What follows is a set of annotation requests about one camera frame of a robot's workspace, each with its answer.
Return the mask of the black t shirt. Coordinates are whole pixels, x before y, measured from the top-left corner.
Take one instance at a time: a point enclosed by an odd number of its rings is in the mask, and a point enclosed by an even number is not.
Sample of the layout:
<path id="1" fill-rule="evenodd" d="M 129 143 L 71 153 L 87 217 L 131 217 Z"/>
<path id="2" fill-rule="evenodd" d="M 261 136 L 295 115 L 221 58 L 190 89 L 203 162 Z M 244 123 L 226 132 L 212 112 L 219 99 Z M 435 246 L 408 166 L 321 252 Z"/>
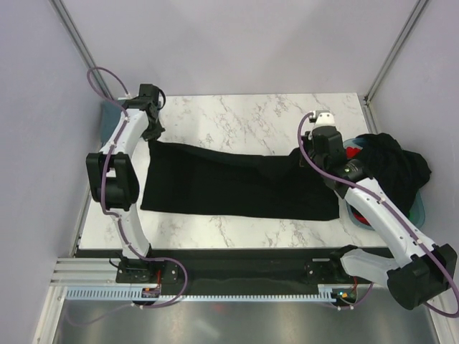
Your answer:
<path id="1" fill-rule="evenodd" d="M 175 214 L 331 221 L 339 201 L 295 148 L 287 156 L 148 144 L 141 209 Z"/>

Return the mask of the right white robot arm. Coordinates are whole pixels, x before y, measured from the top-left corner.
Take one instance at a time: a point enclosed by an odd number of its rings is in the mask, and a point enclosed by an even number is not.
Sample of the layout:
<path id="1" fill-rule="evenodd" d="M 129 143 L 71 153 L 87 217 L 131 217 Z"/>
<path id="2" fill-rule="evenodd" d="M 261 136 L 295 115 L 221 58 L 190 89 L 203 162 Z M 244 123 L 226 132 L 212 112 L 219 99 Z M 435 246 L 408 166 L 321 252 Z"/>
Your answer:
<path id="1" fill-rule="evenodd" d="M 456 251 L 425 236 L 395 206 L 365 164 L 347 158 L 335 126 L 298 131 L 297 140 L 303 161 L 339 198 L 364 216 L 392 254 L 386 258 L 358 247 L 343 247 L 339 257 L 328 264 L 333 280 L 345 282 L 351 276 L 366 279 L 387 288 L 407 310 L 428 305 L 447 290 L 458 293 L 453 279 Z"/>

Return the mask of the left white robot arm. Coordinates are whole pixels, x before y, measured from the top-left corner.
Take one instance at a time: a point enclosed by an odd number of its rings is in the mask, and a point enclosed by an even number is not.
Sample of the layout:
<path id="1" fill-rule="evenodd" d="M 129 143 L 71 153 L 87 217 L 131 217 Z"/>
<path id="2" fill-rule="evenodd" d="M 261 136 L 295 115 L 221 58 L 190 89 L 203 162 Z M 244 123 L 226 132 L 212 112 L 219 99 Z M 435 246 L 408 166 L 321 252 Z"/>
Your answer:
<path id="1" fill-rule="evenodd" d="M 161 97 L 164 93 L 159 87 L 142 84 L 136 97 L 116 103 L 118 124 L 99 152 L 86 158 L 92 198 L 117 226 L 123 256 L 137 259 L 132 272 L 142 282 L 154 279 L 158 270 L 157 264 L 146 258 L 151 245 L 138 215 L 140 184 L 131 157 L 139 140 L 158 140 L 165 131 L 159 119 Z"/>

